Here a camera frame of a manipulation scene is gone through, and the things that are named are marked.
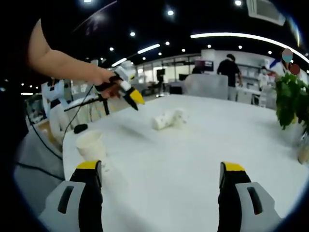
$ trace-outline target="human hand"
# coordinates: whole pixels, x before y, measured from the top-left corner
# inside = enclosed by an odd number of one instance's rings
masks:
[[[102,98],[120,98],[120,86],[119,83],[114,84],[113,86],[107,88],[106,90],[100,92]]]
[[[100,86],[103,83],[109,83],[110,78],[113,76],[116,76],[114,72],[97,67],[95,80],[93,81],[93,84],[96,86]],[[114,85],[111,85],[109,88],[103,90],[102,92],[100,92],[100,94],[105,99],[116,98],[116,97],[120,98],[119,89],[120,89],[120,81],[116,81]]]

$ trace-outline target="green leaves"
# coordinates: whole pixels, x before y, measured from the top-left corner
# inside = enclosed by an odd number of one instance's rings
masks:
[[[304,122],[309,131],[309,88],[297,76],[286,73],[276,81],[277,117],[285,129],[296,115],[298,123]]]

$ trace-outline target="air conditioner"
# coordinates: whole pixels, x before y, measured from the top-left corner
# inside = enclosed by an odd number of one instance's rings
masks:
[[[266,20],[271,23],[284,25],[286,18],[269,0],[247,0],[250,17]]]

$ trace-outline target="crumpled paper towel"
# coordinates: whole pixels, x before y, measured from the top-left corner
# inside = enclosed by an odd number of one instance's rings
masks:
[[[188,115],[183,109],[175,109],[172,111],[167,111],[162,115],[152,118],[152,129],[154,130],[162,130],[166,127],[177,127],[181,128],[181,126],[187,122]]]

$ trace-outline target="ceiling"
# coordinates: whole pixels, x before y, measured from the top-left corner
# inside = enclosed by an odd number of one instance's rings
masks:
[[[305,18],[300,20],[299,9],[279,2],[282,9],[289,9],[299,29],[304,43],[297,46],[295,36],[286,22],[283,27],[248,16],[246,0],[237,7],[234,0],[84,0],[49,1],[48,11],[42,18],[42,26],[48,43],[53,49],[64,51],[78,59],[88,60],[106,58],[105,67],[128,58],[136,65],[159,58],[181,54],[200,53],[208,44],[217,50],[238,50],[267,55],[273,51],[278,58],[282,48],[253,39],[212,37],[191,39],[191,34],[208,32],[238,32],[263,36],[284,43],[302,54],[309,39],[305,31]],[[159,48],[137,54],[137,51],[160,44]],[[296,57],[301,67],[308,64]]]

